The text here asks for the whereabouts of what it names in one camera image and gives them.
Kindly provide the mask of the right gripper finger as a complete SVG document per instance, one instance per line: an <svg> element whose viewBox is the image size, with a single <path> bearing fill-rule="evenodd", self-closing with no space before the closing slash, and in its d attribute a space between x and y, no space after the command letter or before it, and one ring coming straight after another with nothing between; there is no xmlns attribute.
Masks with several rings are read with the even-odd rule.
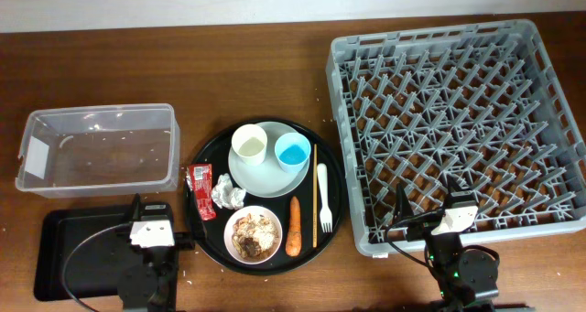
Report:
<svg viewBox="0 0 586 312"><path fill-rule="evenodd" d="M466 187L462 186L458 182L458 178L455 178L452 175L446 176L446 182L447 182L447 188L448 188L449 193L460 193L460 192L467 190Z"/></svg>
<svg viewBox="0 0 586 312"><path fill-rule="evenodd" d="M407 194L401 183L396 185L396 204L394 209L394 226L398 227L404 221L414 216Z"/></svg>

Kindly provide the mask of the white tissue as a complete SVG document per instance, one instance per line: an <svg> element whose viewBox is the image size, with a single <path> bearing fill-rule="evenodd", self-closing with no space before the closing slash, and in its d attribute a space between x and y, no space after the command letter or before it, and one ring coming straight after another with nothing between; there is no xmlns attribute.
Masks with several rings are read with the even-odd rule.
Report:
<svg viewBox="0 0 586 312"><path fill-rule="evenodd" d="M246 190L236 188L230 175L220 175L216 186L212 189L212 201L220 209L239 210L244 206Z"/></svg>

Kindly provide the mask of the food scraps with rice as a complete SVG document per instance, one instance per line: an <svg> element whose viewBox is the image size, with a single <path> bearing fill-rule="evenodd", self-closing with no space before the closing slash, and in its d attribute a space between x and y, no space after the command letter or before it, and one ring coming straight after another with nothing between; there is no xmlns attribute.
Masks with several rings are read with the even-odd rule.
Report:
<svg viewBox="0 0 586 312"><path fill-rule="evenodd" d="M267 259L276 249L280 234L268 217L248 213L233 225L232 243L238 254L250 262Z"/></svg>

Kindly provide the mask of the light blue cup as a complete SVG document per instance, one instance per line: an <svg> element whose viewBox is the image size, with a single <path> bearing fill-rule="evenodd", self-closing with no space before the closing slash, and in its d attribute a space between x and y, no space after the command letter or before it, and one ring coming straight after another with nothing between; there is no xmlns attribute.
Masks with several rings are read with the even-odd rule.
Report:
<svg viewBox="0 0 586 312"><path fill-rule="evenodd" d="M311 145L303 134L287 133L277 139L274 152L285 172L298 173L309 160Z"/></svg>

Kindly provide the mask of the pink bowl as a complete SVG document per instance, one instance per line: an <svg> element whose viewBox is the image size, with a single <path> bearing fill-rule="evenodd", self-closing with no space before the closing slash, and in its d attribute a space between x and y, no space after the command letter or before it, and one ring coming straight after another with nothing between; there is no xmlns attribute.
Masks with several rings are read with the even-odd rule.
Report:
<svg viewBox="0 0 586 312"><path fill-rule="evenodd" d="M277 228L278 228L278 233L280 234L280 240L279 243L277 244L276 249L274 250L274 252L265 260L261 260L259 262L250 262L250 261L246 261L245 259L243 259L238 252L235 250L233 243L232 243L232 235L233 235L233 225L235 224L235 222L239 219L242 218L243 216L246 216L248 213L253 213L253 214L260 214L260 215L264 215L266 217L268 217L271 221L273 221ZM228 253L239 263L242 264L248 264L248 265L255 265L255 264L261 264L264 263L266 261L268 261L269 259L271 259L275 253L277 252L280 244L282 243L282 239L283 239L283 230L282 230L282 225L280 220L278 219L278 217L275 215L275 213L265 207L261 207L261 206L248 206L248 207L244 207L242 209L237 210L230 218L229 220L226 222L225 227L224 227L224 234L223 234L223 238L224 238L224 243L225 243L225 247L228 251Z"/></svg>

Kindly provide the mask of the red snack wrapper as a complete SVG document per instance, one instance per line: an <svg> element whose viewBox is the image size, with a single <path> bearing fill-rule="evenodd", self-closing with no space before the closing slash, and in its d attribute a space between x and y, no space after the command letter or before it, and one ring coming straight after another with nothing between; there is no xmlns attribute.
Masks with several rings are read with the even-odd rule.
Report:
<svg viewBox="0 0 586 312"><path fill-rule="evenodd" d="M188 166L188 187L194 199L194 205L203 221L216 218L212 201L212 165L194 164Z"/></svg>

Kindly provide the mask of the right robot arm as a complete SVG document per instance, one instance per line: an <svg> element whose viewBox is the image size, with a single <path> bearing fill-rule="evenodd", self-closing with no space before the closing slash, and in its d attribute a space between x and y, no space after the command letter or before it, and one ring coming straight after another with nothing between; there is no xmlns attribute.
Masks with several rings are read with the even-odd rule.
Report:
<svg viewBox="0 0 586 312"><path fill-rule="evenodd" d="M407 230L406 239L422 240L424 259L412 260L425 266L439 286L441 300L430 304L432 311L494 311L499 294L499 254L480 245L464 246L461 234L474 224L479 202L473 191L447 178L448 194L443 204L416 214L402 185L396 186L396 205L391 226Z"/></svg>

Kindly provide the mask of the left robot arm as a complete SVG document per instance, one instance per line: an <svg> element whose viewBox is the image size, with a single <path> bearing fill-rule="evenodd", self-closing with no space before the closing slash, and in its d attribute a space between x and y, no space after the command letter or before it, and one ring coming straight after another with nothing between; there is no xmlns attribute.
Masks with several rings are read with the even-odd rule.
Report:
<svg viewBox="0 0 586 312"><path fill-rule="evenodd" d="M192 250L206 237L198 224L189 232L173 231L173 212L167 203L132 199L122 228L115 234L140 257L125 269L117 285L124 311L174 311L176 309L179 252Z"/></svg>

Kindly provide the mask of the orange carrot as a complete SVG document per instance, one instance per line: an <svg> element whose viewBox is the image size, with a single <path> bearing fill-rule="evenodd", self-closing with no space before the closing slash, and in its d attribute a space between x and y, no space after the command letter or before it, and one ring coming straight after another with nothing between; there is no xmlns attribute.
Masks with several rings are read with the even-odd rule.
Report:
<svg viewBox="0 0 586 312"><path fill-rule="evenodd" d="M301 210L297 197L293 197L289 204L289 226L286 240L286 254L297 257L302 248Z"/></svg>

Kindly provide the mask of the cream paper cup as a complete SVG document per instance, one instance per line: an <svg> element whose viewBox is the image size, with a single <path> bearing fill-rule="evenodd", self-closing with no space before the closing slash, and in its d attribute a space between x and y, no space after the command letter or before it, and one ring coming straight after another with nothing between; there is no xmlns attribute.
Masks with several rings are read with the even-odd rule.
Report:
<svg viewBox="0 0 586 312"><path fill-rule="evenodd" d="M249 166L259 166L266 158L266 131L257 124L244 124L232 136L232 149Z"/></svg>

